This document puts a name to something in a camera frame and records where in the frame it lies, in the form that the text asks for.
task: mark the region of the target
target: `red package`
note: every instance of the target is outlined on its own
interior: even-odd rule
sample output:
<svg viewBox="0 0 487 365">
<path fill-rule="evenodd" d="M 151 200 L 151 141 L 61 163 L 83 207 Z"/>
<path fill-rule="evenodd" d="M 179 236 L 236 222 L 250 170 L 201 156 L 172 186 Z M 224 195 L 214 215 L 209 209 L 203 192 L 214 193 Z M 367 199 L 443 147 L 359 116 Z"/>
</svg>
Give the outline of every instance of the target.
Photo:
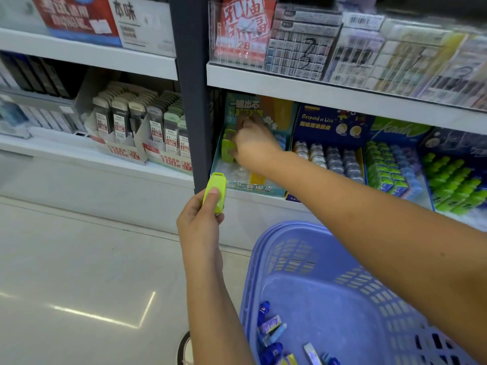
<svg viewBox="0 0 487 365">
<path fill-rule="evenodd" d="M 223 0 L 215 57 L 262 66 L 276 0 Z"/>
<path fill-rule="evenodd" d="M 33 0 L 55 37 L 121 46 L 108 0 Z"/>
</svg>

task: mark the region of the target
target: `person's left hand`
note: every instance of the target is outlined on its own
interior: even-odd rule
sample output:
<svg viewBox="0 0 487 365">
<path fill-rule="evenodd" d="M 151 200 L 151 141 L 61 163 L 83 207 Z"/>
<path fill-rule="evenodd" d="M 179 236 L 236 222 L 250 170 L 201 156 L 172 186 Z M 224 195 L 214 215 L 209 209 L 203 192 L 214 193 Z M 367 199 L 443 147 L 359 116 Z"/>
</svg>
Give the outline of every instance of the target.
<svg viewBox="0 0 487 365">
<path fill-rule="evenodd" d="M 220 197 L 217 188 L 212 188 L 203 204 L 204 190 L 192 196 L 177 220 L 179 241 L 183 251 L 186 271 L 215 267 L 223 269 L 222 253 L 218 248 L 219 225 L 223 214 L 215 215 L 215 208 Z"/>
</svg>

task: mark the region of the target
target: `purple packaged eraser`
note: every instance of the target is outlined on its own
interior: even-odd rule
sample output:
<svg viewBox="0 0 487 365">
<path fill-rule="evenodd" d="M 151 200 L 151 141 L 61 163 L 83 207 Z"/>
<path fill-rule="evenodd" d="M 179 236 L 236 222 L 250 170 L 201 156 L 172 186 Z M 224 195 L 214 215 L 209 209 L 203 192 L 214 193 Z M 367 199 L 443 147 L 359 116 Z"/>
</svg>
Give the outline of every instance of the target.
<svg viewBox="0 0 487 365">
<path fill-rule="evenodd" d="M 281 324 L 281 318 L 279 317 L 279 315 L 276 315 L 273 318 L 267 320 L 264 324 L 262 324 L 260 326 L 260 331 L 262 332 L 262 334 L 266 335 L 276 329 Z"/>
</svg>

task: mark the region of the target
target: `forearm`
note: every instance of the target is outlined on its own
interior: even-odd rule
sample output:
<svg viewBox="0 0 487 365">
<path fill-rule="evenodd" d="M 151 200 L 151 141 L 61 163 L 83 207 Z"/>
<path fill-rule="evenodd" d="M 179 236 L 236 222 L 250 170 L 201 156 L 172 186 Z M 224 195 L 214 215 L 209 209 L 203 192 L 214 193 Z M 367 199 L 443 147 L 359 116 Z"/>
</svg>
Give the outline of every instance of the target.
<svg viewBox="0 0 487 365">
<path fill-rule="evenodd" d="M 279 156 L 264 175 L 296 196 L 366 269 L 472 350 L 466 339 L 478 343 L 487 325 L 485 234 L 294 153 Z M 472 355 L 482 356 L 478 348 Z"/>
<path fill-rule="evenodd" d="M 247 338 L 215 267 L 186 269 L 189 329 L 196 365 L 254 365 Z"/>
</svg>

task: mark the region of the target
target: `hand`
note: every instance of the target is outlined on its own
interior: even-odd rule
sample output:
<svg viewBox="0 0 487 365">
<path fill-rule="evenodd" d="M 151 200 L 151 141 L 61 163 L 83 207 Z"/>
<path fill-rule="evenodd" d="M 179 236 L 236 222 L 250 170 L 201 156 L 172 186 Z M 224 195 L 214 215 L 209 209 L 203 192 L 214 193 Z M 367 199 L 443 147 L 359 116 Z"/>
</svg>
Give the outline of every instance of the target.
<svg viewBox="0 0 487 365">
<path fill-rule="evenodd" d="M 266 168 L 283 149 L 259 116 L 249 117 L 241 113 L 237 118 L 237 129 L 233 138 L 237 150 L 232 151 L 232 156 L 243 167 L 265 176 Z"/>
<path fill-rule="evenodd" d="M 219 225 L 223 214 L 215 215 L 220 198 L 217 188 L 212 188 L 203 204 L 204 190 L 192 196 L 176 221 L 179 241 L 183 251 L 183 262 L 188 269 L 223 269 L 222 253 L 218 248 Z"/>
</svg>

